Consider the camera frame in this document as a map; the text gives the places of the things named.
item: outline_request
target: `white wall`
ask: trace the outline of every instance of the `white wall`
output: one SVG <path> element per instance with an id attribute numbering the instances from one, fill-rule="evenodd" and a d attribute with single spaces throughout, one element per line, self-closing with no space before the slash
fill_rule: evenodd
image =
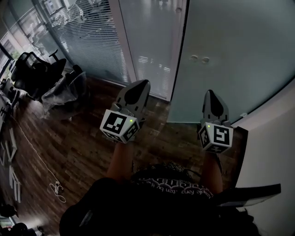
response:
<path id="1" fill-rule="evenodd" d="M 291 235 L 295 232 L 295 108 L 249 131 L 236 186 L 276 183 L 282 193 L 248 211 L 262 235 Z"/>
<path id="2" fill-rule="evenodd" d="M 233 126 L 240 126 L 251 131 L 272 121 L 293 108 L 295 108 L 295 79 L 265 104 L 257 108 L 245 118 L 235 122 Z"/>

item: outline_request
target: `window blinds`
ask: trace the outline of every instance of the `window blinds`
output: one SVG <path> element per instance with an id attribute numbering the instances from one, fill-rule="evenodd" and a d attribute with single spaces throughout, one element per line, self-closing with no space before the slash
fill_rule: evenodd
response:
<path id="1" fill-rule="evenodd" d="M 130 82 L 107 0 L 92 4 L 88 0 L 76 0 L 71 6 L 64 5 L 52 14 L 42 1 L 40 4 L 75 64 L 96 77 L 121 84 Z"/>

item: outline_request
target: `transparent plastic sheet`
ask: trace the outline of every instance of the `transparent plastic sheet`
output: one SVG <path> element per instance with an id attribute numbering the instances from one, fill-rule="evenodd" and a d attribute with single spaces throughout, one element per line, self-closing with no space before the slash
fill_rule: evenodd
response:
<path id="1" fill-rule="evenodd" d="M 80 113 L 89 98 L 86 73 L 78 75 L 70 84 L 66 77 L 42 96 L 45 119 L 69 119 Z"/>

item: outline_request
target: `black office chair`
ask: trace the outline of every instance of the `black office chair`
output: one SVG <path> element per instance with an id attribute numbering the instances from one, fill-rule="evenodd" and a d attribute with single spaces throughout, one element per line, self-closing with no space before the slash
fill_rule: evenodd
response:
<path id="1" fill-rule="evenodd" d="M 33 52 L 21 54 L 12 70 L 14 87 L 26 91 L 31 99 L 41 101 L 42 95 L 63 77 L 66 59 L 59 60 L 57 51 L 50 55 L 56 60 L 52 64 L 40 59 Z"/>

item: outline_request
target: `wooden floor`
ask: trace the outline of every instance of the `wooden floor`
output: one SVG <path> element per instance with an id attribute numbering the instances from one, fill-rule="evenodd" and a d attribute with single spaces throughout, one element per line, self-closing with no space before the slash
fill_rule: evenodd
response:
<path id="1" fill-rule="evenodd" d="M 63 212 L 77 203 L 95 180 L 104 177 L 111 161 L 115 144 L 100 132 L 99 126 L 120 87 L 94 79 L 88 79 L 88 85 L 91 92 L 89 106 L 71 121 L 42 119 L 42 104 L 27 99 L 20 101 L 14 115 L 38 154 L 64 187 L 62 195 L 66 203 L 60 202 L 53 194 L 49 183 L 55 183 L 55 179 L 16 122 L 10 119 L 2 131 L 1 140 L 9 140 L 8 129 L 14 128 L 18 151 L 12 166 L 22 184 L 22 202 L 19 204 L 13 200 L 8 166 L 0 166 L 4 198 L 16 206 L 21 222 L 28 227 L 43 226 L 47 235 L 59 235 L 59 219 Z M 167 124 L 169 108 L 168 103 L 149 98 L 145 111 L 147 121 L 135 139 L 134 171 L 140 166 L 174 161 L 201 173 L 204 154 L 197 139 L 196 125 Z M 233 148 L 220 157 L 224 188 L 236 181 L 246 143 L 247 132 L 235 129 Z"/>

